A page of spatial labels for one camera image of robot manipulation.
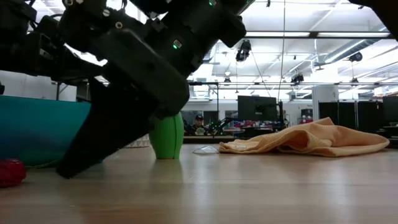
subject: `towel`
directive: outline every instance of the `towel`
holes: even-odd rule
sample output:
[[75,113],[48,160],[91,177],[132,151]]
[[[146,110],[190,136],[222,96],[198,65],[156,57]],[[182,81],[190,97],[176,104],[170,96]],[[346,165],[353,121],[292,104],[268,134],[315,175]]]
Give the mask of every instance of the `towel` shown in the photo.
[[219,151],[235,154],[261,154],[271,151],[343,157],[380,151],[389,140],[377,134],[364,133],[334,125],[330,118],[264,134],[250,140],[220,143]]

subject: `teal container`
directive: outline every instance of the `teal container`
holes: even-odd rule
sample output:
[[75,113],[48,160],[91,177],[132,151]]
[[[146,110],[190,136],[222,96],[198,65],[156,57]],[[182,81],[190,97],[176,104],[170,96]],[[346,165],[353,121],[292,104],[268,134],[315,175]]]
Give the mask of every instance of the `teal container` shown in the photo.
[[184,138],[184,125],[181,113],[156,120],[149,133],[150,144],[157,159],[179,159]]
[[0,96],[0,159],[26,166],[61,159],[89,111],[89,103]]

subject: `baseball cap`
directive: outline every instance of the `baseball cap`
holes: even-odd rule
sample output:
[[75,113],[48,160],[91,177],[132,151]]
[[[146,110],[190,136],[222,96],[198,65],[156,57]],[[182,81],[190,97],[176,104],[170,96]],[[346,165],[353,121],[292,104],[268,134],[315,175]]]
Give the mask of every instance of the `baseball cap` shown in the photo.
[[203,120],[203,116],[202,115],[197,115],[197,117],[195,118],[197,120]]

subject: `computer monitor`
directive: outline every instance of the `computer monitor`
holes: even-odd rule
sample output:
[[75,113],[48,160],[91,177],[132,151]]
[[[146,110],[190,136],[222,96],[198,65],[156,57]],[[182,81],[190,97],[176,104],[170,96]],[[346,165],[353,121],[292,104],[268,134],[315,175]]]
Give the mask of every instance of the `computer monitor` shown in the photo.
[[276,121],[277,102],[273,97],[238,96],[239,120]]
[[383,97],[384,119],[387,122],[398,121],[398,96]]

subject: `green vase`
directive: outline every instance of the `green vase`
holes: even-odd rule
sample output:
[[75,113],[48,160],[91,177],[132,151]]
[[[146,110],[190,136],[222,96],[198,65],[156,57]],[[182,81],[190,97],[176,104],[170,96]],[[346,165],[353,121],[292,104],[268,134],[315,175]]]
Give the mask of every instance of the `green vase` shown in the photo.
[[179,159],[184,137],[184,125],[181,113],[156,120],[154,129],[149,133],[150,143],[157,159]]

